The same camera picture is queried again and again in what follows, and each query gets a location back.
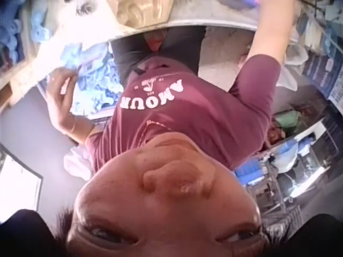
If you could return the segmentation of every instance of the hand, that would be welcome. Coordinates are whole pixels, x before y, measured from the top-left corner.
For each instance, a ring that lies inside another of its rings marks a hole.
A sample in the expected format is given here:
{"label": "hand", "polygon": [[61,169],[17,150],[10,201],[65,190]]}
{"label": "hand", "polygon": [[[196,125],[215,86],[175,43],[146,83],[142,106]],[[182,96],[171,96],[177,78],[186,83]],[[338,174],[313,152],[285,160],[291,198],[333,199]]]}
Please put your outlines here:
{"label": "hand", "polygon": [[[47,87],[47,103],[52,125],[61,132],[73,130],[75,116],[70,113],[73,102],[73,93],[78,79],[78,73],[60,67],[55,69],[50,77]],[[61,94],[66,84],[65,94]]]}

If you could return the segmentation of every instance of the eye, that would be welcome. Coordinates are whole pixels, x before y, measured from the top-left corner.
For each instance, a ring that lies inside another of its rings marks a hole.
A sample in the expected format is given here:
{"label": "eye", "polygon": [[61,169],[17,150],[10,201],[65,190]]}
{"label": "eye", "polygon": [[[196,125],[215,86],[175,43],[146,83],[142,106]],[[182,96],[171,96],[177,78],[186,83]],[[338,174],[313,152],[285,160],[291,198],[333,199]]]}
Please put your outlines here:
{"label": "eye", "polygon": [[100,228],[86,228],[86,230],[92,236],[114,243],[114,244],[132,245],[137,242],[137,240],[135,239],[120,235],[119,233],[116,233],[116,232],[111,232],[111,231],[100,229]]}
{"label": "eye", "polygon": [[217,238],[217,241],[220,243],[224,242],[236,242],[240,240],[248,240],[252,237],[257,236],[260,233],[260,229],[254,230],[254,231],[241,231],[236,234],[231,234],[230,236],[223,236],[220,238]]}

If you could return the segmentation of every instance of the white cloth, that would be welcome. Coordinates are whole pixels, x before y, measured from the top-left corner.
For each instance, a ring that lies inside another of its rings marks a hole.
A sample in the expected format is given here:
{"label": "white cloth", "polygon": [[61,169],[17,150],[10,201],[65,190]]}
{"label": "white cloth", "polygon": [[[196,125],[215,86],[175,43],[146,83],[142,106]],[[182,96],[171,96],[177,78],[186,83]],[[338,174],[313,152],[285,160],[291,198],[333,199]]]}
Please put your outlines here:
{"label": "white cloth", "polygon": [[75,177],[90,180],[93,176],[91,156],[84,145],[72,147],[63,158],[64,168]]}

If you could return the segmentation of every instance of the maroon t-shirt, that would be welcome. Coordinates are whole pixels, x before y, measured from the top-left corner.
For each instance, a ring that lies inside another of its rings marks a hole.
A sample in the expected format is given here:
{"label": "maroon t-shirt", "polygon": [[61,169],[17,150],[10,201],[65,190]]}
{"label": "maroon t-shirt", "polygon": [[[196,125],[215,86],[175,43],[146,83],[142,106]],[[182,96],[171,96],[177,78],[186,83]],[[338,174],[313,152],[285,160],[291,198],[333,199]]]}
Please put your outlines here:
{"label": "maroon t-shirt", "polygon": [[132,72],[104,132],[86,145],[94,170],[165,132],[181,132],[230,170],[261,149],[271,119],[280,64],[257,55],[242,67],[229,92],[172,59],[152,57]]}

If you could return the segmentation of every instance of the wall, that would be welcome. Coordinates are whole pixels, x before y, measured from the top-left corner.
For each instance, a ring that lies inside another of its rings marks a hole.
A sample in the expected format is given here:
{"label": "wall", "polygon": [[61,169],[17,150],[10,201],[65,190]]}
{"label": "wall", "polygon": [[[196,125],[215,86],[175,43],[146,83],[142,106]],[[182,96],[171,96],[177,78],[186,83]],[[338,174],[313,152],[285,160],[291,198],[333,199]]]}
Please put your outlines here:
{"label": "wall", "polygon": [[46,103],[36,88],[0,115],[0,142],[43,177],[38,212],[53,226],[62,207],[71,207],[84,181],[63,168],[73,143],[50,124]]}

